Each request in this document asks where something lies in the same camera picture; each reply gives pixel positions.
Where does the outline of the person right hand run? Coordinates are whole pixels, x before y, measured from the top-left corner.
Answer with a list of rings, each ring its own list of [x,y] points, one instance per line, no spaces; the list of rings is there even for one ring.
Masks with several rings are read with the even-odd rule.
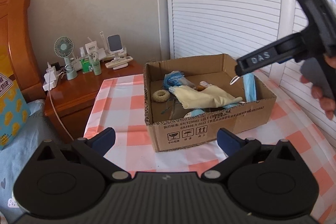
[[[335,116],[335,57],[319,56],[306,60],[300,72],[303,84],[312,83],[311,95],[319,100],[326,117]]]

